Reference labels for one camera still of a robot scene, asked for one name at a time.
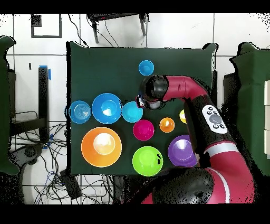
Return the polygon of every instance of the dark green table surface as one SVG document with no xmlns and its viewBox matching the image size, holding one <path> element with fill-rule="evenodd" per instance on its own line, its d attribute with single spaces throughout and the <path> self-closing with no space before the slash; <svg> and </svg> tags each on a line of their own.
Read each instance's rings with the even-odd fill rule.
<svg viewBox="0 0 270 224">
<path fill-rule="evenodd" d="M 144 79 L 138 70 L 139 63 L 150 60 L 155 65 L 154 74 L 197 77 L 211 87 L 212 55 L 215 44 L 205 49 L 133 49 L 133 48 L 83 48 L 70 42 L 71 48 L 71 100 L 83 100 L 92 105 L 95 97 L 104 92 L 118 96 L 123 105 L 134 101 Z M 173 167 L 167 149 L 170 142 L 179 135 L 188 134 L 181 122 L 179 112 L 184 108 L 181 100 L 168 103 L 161 110 L 143 110 L 142 119 L 151 121 L 155 127 L 154 136 L 148 141 L 137 140 L 132 133 L 134 123 L 121 117 L 116 123 L 104 125 L 93 115 L 84 124 L 71 124 L 71 173 L 72 174 L 136 174 L 132 166 L 134 152 L 142 146 L 156 147 L 163 155 L 163 168 Z M 163 133 L 159 122 L 164 117 L 175 121 L 171 133 Z M 113 129 L 121 138 L 122 153 L 111 166 L 98 168 L 90 165 L 82 156 L 81 141 L 84 135 L 95 127 Z"/>
</svg>

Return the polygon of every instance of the blue cup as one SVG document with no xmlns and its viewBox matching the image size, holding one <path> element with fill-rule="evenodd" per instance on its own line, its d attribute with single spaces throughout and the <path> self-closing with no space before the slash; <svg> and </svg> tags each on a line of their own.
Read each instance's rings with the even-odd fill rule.
<svg viewBox="0 0 270 224">
<path fill-rule="evenodd" d="M 121 100 L 114 94 L 101 94 L 92 104 L 94 118 L 102 124 L 112 124 L 122 115 Z"/>
<path fill-rule="evenodd" d="M 139 108 L 135 101 L 128 102 L 123 107 L 123 118 L 130 123 L 135 123 L 142 118 L 142 108 Z"/>
<path fill-rule="evenodd" d="M 143 76 L 149 76 L 154 72 L 154 65 L 151 61 L 142 61 L 139 64 L 139 71 Z"/>
<path fill-rule="evenodd" d="M 83 124 L 89 120 L 91 116 L 91 108 L 84 101 L 74 101 L 70 105 L 69 116 L 71 121 L 73 121 L 74 123 Z"/>
</svg>

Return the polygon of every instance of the bowl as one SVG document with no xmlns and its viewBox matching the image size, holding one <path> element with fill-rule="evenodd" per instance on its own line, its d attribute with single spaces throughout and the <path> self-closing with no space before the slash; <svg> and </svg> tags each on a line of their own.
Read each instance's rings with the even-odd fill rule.
<svg viewBox="0 0 270 224">
<path fill-rule="evenodd" d="M 144 60 L 139 64 L 139 71 L 143 76 L 149 76 L 154 72 L 154 65 L 151 61 Z"/>
<path fill-rule="evenodd" d="M 154 176 L 163 166 L 163 157 L 156 148 L 144 146 L 134 153 L 132 165 L 137 173 L 143 176 Z"/>
<path fill-rule="evenodd" d="M 96 167 L 107 167 L 120 157 L 122 143 L 118 134 L 112 129 L 96 127 L 84 136 L 81 151 L 89 164 Z"/>
<path fill-rule="evenodd" d="M 74 101 L 69 107 L 69 116 L 71 121 L 74 123 L 83 124 L 89 120 L 91 116 L 91 108 L 84 101 Z"/>
<path fill-rule="evenodd" d="M 183 123 L 185 123 L 185 124 L 187 123 L 184 110 L 181 110 L 181 112 L 180 112 L 180 114 L 179 114 L 179 117 L 180 117 L 180 120 L 181 120 Z"/>
<path fill-rule="evenodd" d="M 121 100 L 114 94 L 98 95 L 92 104 L 94 118 L 102 124 L 112 124 L 122 115 Z"/>
<path fill-rule="evenodd" d="M 169 117 L 163 118 L 159 123 L 160 129 L 165 133 L 170 133 L 175 129 L 175 122 Z"/>
<path fill-rule="evenodd" d="M 154 135 L 154 126 L 148 120 L 140 120 L 133 126 L 133 134 L 135 138 L 141 141 L 149 140 Z"/>
<path fill-rule="evenodd" d="M 122 115 L 123 118 L 130 123 L 135 123 L 142 118 L 142 108 L 137 107 L 135 101 L 128 102 L 123 106 Z"/>
<path fill-rule="evenodd" d="M 188 135 L 178 136 L 170 143 L 168 157 L 175 166 L 193 167 L 198 162 Z"/>
</svg>

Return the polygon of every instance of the power strip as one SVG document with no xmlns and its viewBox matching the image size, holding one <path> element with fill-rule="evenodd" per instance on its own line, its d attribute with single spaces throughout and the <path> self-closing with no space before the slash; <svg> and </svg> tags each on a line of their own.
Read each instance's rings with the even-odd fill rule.
<svg viewBox="0 0 270 224">
<path fill-rule="evenodd" d="M 82 191 L 79 187 L 77 179 L 73 175 L 66 175 L 66 170 L 60 172 L 59 179 L 63 186 L 66 187 L 66 191 L 69 194 L 71 200 L 79 198 L 82 195 Z"/>
</svg>

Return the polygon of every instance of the floor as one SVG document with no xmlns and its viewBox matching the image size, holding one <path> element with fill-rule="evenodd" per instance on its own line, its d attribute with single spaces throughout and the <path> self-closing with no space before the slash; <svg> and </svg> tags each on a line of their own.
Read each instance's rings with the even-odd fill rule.
<svg viewBox="0 0 270 224">
<path fill-rule="evenodd" d="M 49 81 L 49 120 L 50 126 L 65 124 L 64 108 L 66 106 L 66 41 L 82 43 L 79 36 L 88 46 L 113 46 L 116 43 L 108 34 L 104 22 L 99 22 L 99 44 L 95 43 L 93 30 L 86 20 L 86 14 L 62 14 L 62 38 L 31 38 L 30 15 L 0 15 L 0 36 L 12 36 L 16 44 L 7 52 L 9 67 L 17 74 L 16 80 L 16 112 L 38 112 L 38 76 L 37 68 L 47 65 L 51 69 Z M 149 14 L 148 23 L 148 48 L 193 48 L 200 49 L 206 43 L 217 43 L 219 48 L 216 54 L 216 71 L 218 72 L 218 107 L 223 103 L 223 78 L 224 75 L 235 71 L 229 58 L 237 53 L 238 45 L 242 42 L 253 42 L 259 48 L 270 45 L 269 14 Z M 129 16 L 106 21 L 110 34 L 118 46 L 140 48 L 146 47 L 146 38 L 143 39 L 138 16 Z M 35 35 L 58 35 L 59 15 L 42 14 L 42 26 L 34 28 Z M 34 113 L 18 114 L 16 120 L 35 118 Z M 62 128 L 54 138 L 65 141 L 65 128 Z M 13 139 L 12 149 L 25 140 L 19 136 Z M 66 168 L 66 148 L 62 147 L 61 155 L 57 156 L 59 170 Z M 46 167 L 52 170 L 52 158 L 48 149 L 43 149 L 42 156 Z M 32 166 L 28 165 L 23 177 L 23 191 L 26 204 L 33 204 L 37 191 L 46 187 L 49 181 L 48 172 L 42 158 Z M 85 195 L 100 195 L 105 192 L 101 187 L 102 177 L 99 175 L 79 175 L 78 183 Z M 83 204 L 93 203 L 84 197 Z M 84 198 L 70 201 L 68 204 L 81 204 Z M 51 200 L 48 203 L 60 203 Z"/>
</svg>

